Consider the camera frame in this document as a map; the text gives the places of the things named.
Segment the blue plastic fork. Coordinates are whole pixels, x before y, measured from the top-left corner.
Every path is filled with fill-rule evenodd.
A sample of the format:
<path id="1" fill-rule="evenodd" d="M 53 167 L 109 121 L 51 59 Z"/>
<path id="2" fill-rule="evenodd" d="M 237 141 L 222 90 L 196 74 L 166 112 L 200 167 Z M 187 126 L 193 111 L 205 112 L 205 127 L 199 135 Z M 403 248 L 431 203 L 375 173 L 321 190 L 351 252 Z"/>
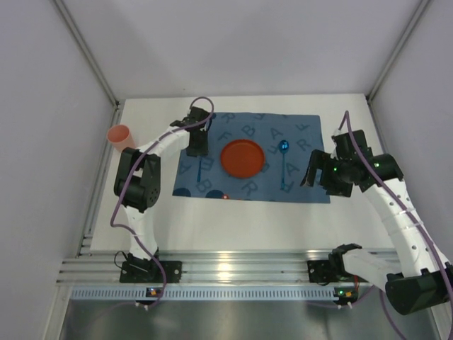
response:
<path id="1" fill-rule="evenodd" d="M 199 162 L 198 162 L 198 170 L 197 170 L 197 183 L 201 182 L 202 160 L 203 160 L 203 157 L 200 156 Z"/>

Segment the blue plastic spoon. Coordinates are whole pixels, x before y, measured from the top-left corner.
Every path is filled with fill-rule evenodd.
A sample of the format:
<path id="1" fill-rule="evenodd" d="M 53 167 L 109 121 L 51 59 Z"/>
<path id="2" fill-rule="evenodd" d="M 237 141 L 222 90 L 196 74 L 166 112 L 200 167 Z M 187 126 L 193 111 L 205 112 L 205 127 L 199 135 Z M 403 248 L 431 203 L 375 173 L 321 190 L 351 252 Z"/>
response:
<path id="1" fill-rule="evenodd" d="M 289 151 L 289 142 L 287 140 L 281 140 L 278 145 L 280 154 L 282 155 L 282 171 L 281 171 L 281 182 L 280 188 L 283 190 L 285 188 L 285 164 L 286 164 L 286 154 Z"/>

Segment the blue letter-print placemat cloth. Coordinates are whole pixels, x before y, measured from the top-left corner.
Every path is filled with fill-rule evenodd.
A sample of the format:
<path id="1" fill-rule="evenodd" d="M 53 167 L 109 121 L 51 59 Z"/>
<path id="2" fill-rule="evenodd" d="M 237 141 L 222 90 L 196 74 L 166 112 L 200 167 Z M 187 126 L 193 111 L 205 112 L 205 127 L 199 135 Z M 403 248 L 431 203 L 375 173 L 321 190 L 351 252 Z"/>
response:
<path id="1" fill-rule="evenodd" d="M 328 204 L 315 186 L 300 185 L 311 152 L 323 149 L 317 115 L 215 113 L 209 152 L 180 153 L 174 196 Z"/>

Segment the red round plate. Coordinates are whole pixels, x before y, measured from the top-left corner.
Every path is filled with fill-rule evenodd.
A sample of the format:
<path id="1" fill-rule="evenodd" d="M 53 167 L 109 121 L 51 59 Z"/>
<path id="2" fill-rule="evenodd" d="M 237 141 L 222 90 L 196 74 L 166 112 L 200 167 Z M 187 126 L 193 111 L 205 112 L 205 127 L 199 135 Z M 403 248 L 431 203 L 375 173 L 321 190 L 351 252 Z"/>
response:
<path id="1" fill-rule="evenodd" d="M 233 140 L 220 153 L 223 170 L 234 178 L 248 179 L 264 167 L 265 154 L 261 146 L 247 139 Z"/>

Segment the pink plastic cup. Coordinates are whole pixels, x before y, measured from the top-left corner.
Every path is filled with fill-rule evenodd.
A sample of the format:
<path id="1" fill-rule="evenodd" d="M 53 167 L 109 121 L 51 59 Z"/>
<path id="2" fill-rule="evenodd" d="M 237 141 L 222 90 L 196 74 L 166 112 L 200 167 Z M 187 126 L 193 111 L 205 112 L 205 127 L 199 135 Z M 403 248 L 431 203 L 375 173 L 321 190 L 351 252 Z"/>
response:
<path id="1" fill-rule="evenodd" d="M 126 125 L 112 126 L 107 132 L 107 140 L 118 152 L 125 148 L 136 148 L 130 129 Z"/>

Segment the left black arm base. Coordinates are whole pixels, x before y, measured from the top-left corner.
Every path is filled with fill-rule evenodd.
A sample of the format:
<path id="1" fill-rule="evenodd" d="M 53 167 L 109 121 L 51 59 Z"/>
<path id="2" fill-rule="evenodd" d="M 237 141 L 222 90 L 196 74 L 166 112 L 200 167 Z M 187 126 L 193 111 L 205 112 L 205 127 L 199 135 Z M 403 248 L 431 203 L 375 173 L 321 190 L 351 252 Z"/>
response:
<path id="1" fill-rule="evenodd" d="M 152 260 L 132 259 L 124 261 L 120 274 L 121 283 L 179 283 L 182 276 L 181 261 L 161 261 L 163 271 Z"/>

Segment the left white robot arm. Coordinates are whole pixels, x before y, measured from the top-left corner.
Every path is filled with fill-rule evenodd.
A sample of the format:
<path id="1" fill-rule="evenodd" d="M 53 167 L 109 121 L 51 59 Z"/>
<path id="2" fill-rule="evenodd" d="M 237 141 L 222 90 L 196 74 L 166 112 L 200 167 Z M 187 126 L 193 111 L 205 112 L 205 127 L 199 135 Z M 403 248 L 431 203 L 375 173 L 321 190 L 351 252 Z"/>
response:
<path id="1" fill-rule="evenodd" d="M 130 233 L 130 250 L 121 254 L 121 283 L 179 283 L 181 261 L 161 261 L 154 235 L 155 205 L 161 193 L 164 162 L 186 150 L 191 157 L 208 153 L 213 110 L 190 105 L 188 114 L 173 121 L 160 137 L 138 148 L 121 151 L 113 186 L 117 196 L 110 226 Z"/>

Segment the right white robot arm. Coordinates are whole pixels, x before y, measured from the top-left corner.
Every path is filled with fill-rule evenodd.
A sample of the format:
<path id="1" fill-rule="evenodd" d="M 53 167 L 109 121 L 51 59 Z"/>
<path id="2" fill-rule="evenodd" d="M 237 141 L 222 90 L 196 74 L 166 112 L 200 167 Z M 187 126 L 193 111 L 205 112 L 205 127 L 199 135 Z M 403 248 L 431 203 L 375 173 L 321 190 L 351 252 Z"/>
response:
<path id="1" fill-rule="evenodd" d="M 302 186 L 319 184 L 329 196 L 349 198 L 358 186 L 381 218 L 396 250 L 394 265 L 358 244 L 343 244 L 328 255 L 328 265 L 314 265 L 310 281 L 330 283 L 358 276 L 384 292 L 391 306 L 409 315 L 449 301 L 452 262 L 430 250 L 427 232 L 408 195 L 403 173 L 390 154 L 373 155 L 365 134 L 356 130 L 332 137 L 333 153 L 315 149 Z"/>

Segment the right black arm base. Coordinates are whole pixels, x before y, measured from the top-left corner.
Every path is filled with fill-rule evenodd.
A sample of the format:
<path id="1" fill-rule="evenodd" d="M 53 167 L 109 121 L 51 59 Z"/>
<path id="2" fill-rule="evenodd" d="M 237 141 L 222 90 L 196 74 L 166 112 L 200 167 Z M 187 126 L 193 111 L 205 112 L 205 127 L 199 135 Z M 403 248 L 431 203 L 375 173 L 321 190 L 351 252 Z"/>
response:
<path id="1" fill-rule="evenodd" d="M 338 277 L 329 260 L 308 260 L 309 282 L 322 286 L 338 282 Z"/>

